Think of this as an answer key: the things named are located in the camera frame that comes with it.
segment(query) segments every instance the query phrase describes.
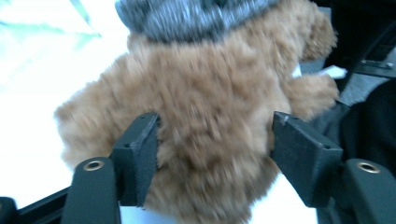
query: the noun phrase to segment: brown teddy bear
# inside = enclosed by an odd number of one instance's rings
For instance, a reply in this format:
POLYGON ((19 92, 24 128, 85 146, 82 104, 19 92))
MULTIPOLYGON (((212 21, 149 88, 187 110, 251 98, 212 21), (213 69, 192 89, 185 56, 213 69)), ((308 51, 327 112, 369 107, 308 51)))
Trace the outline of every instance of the brown teddy bear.
POLYGON ((308 0, 281 0, 219 43, 157 44, 131 35, 132 52, 55 112, 70 167, 108 156, 138 115, 161 117, 158 171, 145 206, 180 223, 244 223, 278 169, 274 111, 312 119, 335 104, 328 76, 291 73, 327 56, 335 35, 308 0))

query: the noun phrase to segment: gray knit hat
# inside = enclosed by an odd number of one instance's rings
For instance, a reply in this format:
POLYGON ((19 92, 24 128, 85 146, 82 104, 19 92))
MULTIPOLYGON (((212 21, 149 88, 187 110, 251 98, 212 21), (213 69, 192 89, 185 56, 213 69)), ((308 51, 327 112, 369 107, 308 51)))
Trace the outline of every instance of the gray knit hat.
POLYGON ((132 31, 161 42, 217 41, 277 0, 119 0, 116 10, 132 31))

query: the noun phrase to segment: teddy bear ear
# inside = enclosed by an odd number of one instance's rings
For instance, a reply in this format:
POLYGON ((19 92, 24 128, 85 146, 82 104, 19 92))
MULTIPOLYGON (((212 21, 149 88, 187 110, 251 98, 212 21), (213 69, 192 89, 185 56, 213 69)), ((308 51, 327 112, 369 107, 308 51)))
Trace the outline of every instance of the teddy bear ear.
POLYGON ((329 16, 317 10, 311 26, 311 34, 306 40, 302 61, 327 57, 336 47, 337 37, 329 16))

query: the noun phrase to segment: metal grommet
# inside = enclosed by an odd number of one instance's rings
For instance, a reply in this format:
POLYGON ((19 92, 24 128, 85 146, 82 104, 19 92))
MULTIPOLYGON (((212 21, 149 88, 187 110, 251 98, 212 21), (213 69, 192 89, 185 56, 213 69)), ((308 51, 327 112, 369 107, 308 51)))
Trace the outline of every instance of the metal grommet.
POLYGON ((90 161, 84 165, 84 170, 86 171, 95 171, 99 170, 105 165, 103 161, 90 161))
POLYGON ((381 170, 378 169, 376 166, 374 166, 370 163, 367 163, 367 162, 363 162, 363 161, 358 163, 358 167, 360 169, 362 169, 363 171, 372 173, 372 174, 379 174, 381 172, 381 170))

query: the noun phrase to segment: fluffy brown fur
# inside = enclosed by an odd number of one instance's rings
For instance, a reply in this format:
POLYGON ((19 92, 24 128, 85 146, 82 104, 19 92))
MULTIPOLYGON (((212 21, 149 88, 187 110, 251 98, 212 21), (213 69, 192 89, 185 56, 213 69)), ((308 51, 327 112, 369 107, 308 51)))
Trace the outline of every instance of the fluffy brown fur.
POLYGON ((329 77, 290 74, 334 45, 328 18, 307 0, 282 0, 223 43, 130 38, 133 53, 57 109, 64 160, 108 156, 134 118, 154 111, 159 170, 146 207, 181 223, 247 222, 278 172, 268 157, 274 111, 312 119, 338 95, 329 77))

